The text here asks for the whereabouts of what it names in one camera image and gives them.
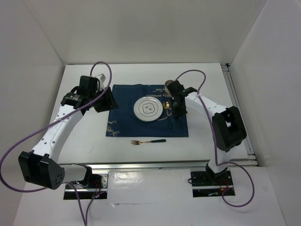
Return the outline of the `gold spoon green handle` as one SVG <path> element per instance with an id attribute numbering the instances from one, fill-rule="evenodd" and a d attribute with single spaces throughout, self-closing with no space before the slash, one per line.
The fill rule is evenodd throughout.
<path id="1" fill-rule="evenodd" d="M 169 128 L 172 129 L 173 126 L 172 126 L 171 119 L 170 119 L 170 117 L 169 117 L 169 112 L 168 112 L 168 109 L 169 109 L 169 107 L 170 107 L 169 102 L 168 102 L 168 101 L 164 101 L 164 102 L 163 102 L 163 107 L 166 109 L 167 121 L 168 121 Z"/>

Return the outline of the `dark blue cloth placemat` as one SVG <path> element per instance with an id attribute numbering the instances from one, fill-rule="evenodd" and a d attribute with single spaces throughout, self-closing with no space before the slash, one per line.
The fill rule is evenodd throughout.
<path id="1" fill-rule="evenodd" d="M 169 109 L 169 117 L 173 128 L 170 129 L 166 110 L 159 119 L 143 122 L 134 115 L 134 104 L 142 97 L 155 97 L 161 103 L 168 98 L 164 93 L 164 85 L 114 85 L 112 93 L 119 108 L 110 110 L 107 123 L 107 137 L 188 137 L 187 117 L 180 118 L 179 125 Z"/>

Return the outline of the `white round plate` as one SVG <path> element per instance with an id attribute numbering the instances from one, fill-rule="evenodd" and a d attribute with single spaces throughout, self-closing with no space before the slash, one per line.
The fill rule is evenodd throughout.
<path id="1" fill-rule="evenodd" d="M 162 113 L 163 105 L 155 97 L 142 97 L 134 104 L 134 115 L 143 122 L 156 121 Z"/>

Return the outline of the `gold fork green handle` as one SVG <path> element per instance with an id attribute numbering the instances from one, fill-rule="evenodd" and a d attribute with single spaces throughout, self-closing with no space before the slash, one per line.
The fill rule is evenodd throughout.
<path id="1" fill-rule="evenodd" d="M 130 143 L 132 145 L 141 145 L 141 144 L 148 144 L 148 143 L 164 143 L 166 142 L 166 139 L 157 139 L 157 140 L 151 140 L 151 141 L 138 141 L 138 140 L 131 140 Z"/>

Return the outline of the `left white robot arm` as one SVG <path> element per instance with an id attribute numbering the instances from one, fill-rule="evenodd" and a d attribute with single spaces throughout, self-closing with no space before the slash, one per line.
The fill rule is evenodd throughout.
<path id="1" fill-rule="evenodd" d="M 105 76 L 81 76 L 79 85 L 68 92 L 51 126 L 30 152 L 21 152 L 18 162 L 26 182 L 56 190 L 61 184 L 76 181 L 89 187 L 94 176 L 91 167 L 74 163 L 60 166 L 57 161 L 61 150 L 76 124 L 86 111 L 117 109 L 111 89 L 104 87 Z"/>

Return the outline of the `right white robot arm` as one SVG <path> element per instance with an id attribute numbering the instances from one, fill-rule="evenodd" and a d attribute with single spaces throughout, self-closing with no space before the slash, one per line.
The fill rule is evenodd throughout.
<path id="1" fill-rule="evenodd" d="M 179 81 L 165 82 L 165 92 L 170 99 L 175 120 L 187 114 L 187 107 L 208 119 L 214 141 L 214 156 L 206 165 L 205 179 L 211 185 L 217 184 L 227 170 L 232 150 L 247 136 L 239 109 L 219 105 L 202 96 L 199 89 L 185 89 Z"/>

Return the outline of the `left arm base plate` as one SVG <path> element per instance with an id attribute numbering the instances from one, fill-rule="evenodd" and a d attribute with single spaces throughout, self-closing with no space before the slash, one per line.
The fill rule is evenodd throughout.
<path id="1" fill-rule="evenodd" d="M 92 173 L 88 180 L 72 181 L 71 183 L 77 189 L 81 200 L 107 199 L 108 172 Z"/>

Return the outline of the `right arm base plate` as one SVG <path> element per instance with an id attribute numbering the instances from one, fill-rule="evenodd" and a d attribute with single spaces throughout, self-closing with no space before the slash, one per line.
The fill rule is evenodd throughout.
<path id="1" fill-rule="evenodd" d="M 221 176 L 211 179 L 206 171 L 191 171 L 187 182 L 192 186 L 192 195 L 199 197 L 235 196 L 232 175 L 226 170 Z"/>

